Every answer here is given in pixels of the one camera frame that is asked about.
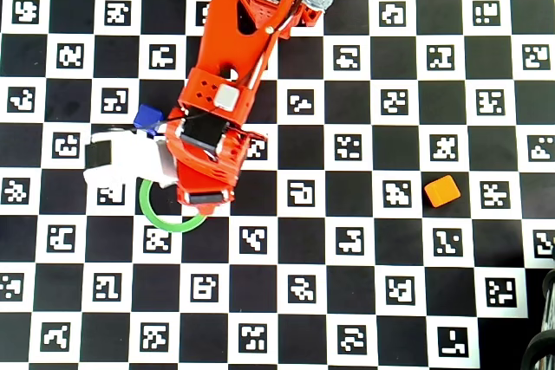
black square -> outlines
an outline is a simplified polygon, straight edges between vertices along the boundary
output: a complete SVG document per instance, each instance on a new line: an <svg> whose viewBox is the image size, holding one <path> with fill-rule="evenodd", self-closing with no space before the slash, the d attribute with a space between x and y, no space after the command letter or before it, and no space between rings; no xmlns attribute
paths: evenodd
<svg viewBox="0 0 555 370"><path fill-rule="evenodd" d="M514 127L468 127L471 171L517 171Z"/></svg>
<svg viewBox="0 0 555 370"><path fill-rule="evenodd" d="M50 0L52 34L92 34L95 30L95 0Z"/></svg>
<svg viewBox="0 0 555 370"><path fill-rule="evenodd" d="M416 0L418 35L462 35L462 0Z"/></svg>
<svg viewBox="0 0 555 370"><path fill-rule="evenodd" d="M322 126L279 126L279 169L323 169Z"/></svg>
<svg viewBox="0 0 555 370"><path fill-rule="evenodd" d="M418 170L418 127L372 126L375 170Z"/></svg>
<svg viewBox="0 0 555 370"><path fill-rule="evenodd" d="M198 228L198 233L183 235L182 262L227 263L228 246L229 218L210 218Z"/></svg>
<svg viewBox="0 0 555 370"><path fill-rule="evenodd" d="M180 310L180 266L178 264L134 264L131 310Z"/></svg>
<svg viewBox="0 0 555 370"><path fill-rule="evenodd" d="M373 80L416 80L416 38L372 36Z"/></svg>
<svg viewBox="0 0 555 370"><path fill-rule="evenodd" d="M375 314L374 267L328 266L328 314Z"/></svg>
<svg viewBox="0 0 555 370"><path fill-rule="evenodd" d="M247 123L276 123L278 120L278 84L262 80Z"/></svg>
<svg viewBox="0 0 555 370"><path fill-rule="evenodd" d="M428 315L476 316L472 268L426 268Z"/></svg>
<svg viewBox="0 0 555 370"><path fill-rule="evenodd" d="M181 314L180 362L227 362L227 314Z"/></svg>
<svg viewBox="0 0 555 370"><path fill-rule="evenodd" d="M89 122L91 88L91 80L48 79L45 121Z"/></svg>
<svg viewBox="0 0 555 370"><path fill-rule="evenodd" d="M511 0L514 34L555 33L553 0Z"/></svg>
<svg viewBox="0 0 555 370"><path fill-rule="evenodd" d="M278 211L277 174L243 171L235 188L232 216L275 216Z"/></svg>
<svg viewBox="0 0 555 370"><path fill-rule="evenodd" d="M36 266L34 311L81 311L82 264Z"/></svg>
<svg viewBox="0 0 555 370"><path fill-rule="evenodd" d="M127 361L129 314L83 314L81 361Z"/></svg>
<svg viewBox="0 0 555 370"><path fill-rule="evenodd" d="M513 78L510 36L465 36L465 53L469 80Z"/></svg>
<svg viewBox="0 0 555 370"><path fill-rule="evenodd" d="M425 316L378 316L377 330L380 366L428 365Z"/></svg>
<svg viewBox="0 0 555 370"><path fill-rule="evenodd" d="M467 104L464 81L419 81L420 123L465 125Z"/></svg>
<svg viewBox="0 0 555 370"><path fill-rule="evenodd" d="M423 172L422 186L442 178L446 172ZM468 172L450 172L455 184L460 191L460 197L449 204L434 208L429 202L428 196L422 193L422 214L423 217L443 217L443 218L470 218L470 185Z"/></svg>
<svg viewBox="0 0 555 370"><path fill-rule="evenodd" d="M95 37L95 78L136 78L138 76L138 36Z"/></svg>
<svg viewBox="0 0 555 370"><path fill-rule="evenodd" d="M37 25L40 11L40 0L14 0L11 7L11 22L19 25Z"/></svg>
<svg viewBox="0 0 555 370"><path fill-rule="evenodd" d="M29 205L30 178L2 178L2 205Z"/></svg>
<svg viewBox="0 0 555 370"><path fill-rule="evenodd" d="M516 81L514 89L519 125L555 123L555 81Z"/></svg>
<svg viewBox="0 0 555 370"><path fill-rule="evenodd" d="M286 42L280 41L277 48L277 72L280 80L322 79L323 38L295 36Z"/></svg>
<svg viewBox="0 0 555 370"><path fill-rule="evenodd" d="M36 216L1 216L0 262L34 262Z"/></svg>
<svg viewBox="0 0 555 370"><path fill-rule="evenodd" d="M326 216L372 217L372 172L326 172Z"/></svg>
<svg viewBox="0 0 555 370"><path fill-rule="evenodd" d="M474 264L523 268L522 227L517 220L474 220Z"/></svg>
<svg viewBox="0 0 555 370"><path fill-rule="evenodd" d="M280 315L277 325L279 363L326 363L325 315Z"/></svg>
<svg viewBox="0 0 555 370"><path fill-rule="evenodd" d="M44 77L46 74L46 35L2 35L3 77Z"/></svg>
<svg viewBox="0 0 555 370"><path fill-rule="evenodd" d="M370 123L370 84L367 81L326 81L324 102L326 124Z"/></svg>
<svg viewBox="0 0 555 370"><path fill-rule="evenodd" d="M422 266L420 219L376 218L375 264Z"/></svg>
<svg viewBox="0 0 555 370"><path fill-rule="evenodd" d="M276 290L276 266L230 266L230 312L276 312Z"/></svg>
<svg viewBox="0 0 555 370"><path fill-rule="evenodd" d="M323 16L325 35L368 35L369 1L334 0Z"/></svg>
<svg viewBox="0 0 555 370"><path fill-rule="evenodd" d="M553 173L521 173L522 218L553 218Z"/></svg>
<svg viewBox="0 0 555 370"><path fill-rule="evenodd" d="M325 263L323 218L279 218L280 263Z"/></svg>
<svg viewBox="0 0 555 370"><path fill-rule="evenodd" d="M142 0L141 34L184 35L186 0Z"/></svg>
<svg viewBox="0 0 555 370"><path fill-rule="evenodd" d="M0 123L0 166L40 167L42 125Z"/></svg>
<svg viewBox="0 0 555 370"><path fill-rule="evenodd" d="M86 207L82 171L42 169L41 214L85 214Z"/></svg>
<svg viewBox="0 0 555 370"><path fill-rule="evenodd" d="M87 217L87 262L131 262L133 217Z"/></svg>

small orange block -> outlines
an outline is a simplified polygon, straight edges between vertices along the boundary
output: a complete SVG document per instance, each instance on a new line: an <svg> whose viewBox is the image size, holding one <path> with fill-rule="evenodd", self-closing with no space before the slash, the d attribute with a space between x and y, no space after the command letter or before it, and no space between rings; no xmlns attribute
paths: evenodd
<svg viewBox="0 0 555 370"><path fill-rule="evenodd" d="M430 202L437 208L460 197L460 191L451 175L436 179L424 187Z"/></svg>

green ring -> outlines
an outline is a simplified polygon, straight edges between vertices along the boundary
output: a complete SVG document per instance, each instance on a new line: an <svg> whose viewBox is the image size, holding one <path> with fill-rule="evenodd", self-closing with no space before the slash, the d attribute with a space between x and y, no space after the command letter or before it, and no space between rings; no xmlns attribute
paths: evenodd
<svg viewBox="0 0 555 370"><path fill-rule="evenodd" d="M146 218L148 218L148 221L150 221L153 226L170 233L187 233L196 229L205 222L206 216L202 216L200 214L181 224L168 223L167 221L162 220L156 215L153 207L150 205L150 189L152 186L153 181L149 181L147 179L142 180L139 190L139 205L142 213Z"/></svg>

black and white checkerboard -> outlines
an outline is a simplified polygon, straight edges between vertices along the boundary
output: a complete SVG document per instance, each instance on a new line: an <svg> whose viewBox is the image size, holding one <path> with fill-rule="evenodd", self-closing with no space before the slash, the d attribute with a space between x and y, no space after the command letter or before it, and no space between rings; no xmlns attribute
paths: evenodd
<svg viewBox="0 0 555 370"><path fill-rule="evenodd" d="M553 0L336 0L264 73L237 201L169 236L83 146L168 113L209 2L2 1L0 368L517 368L554 265Z"/></svg>

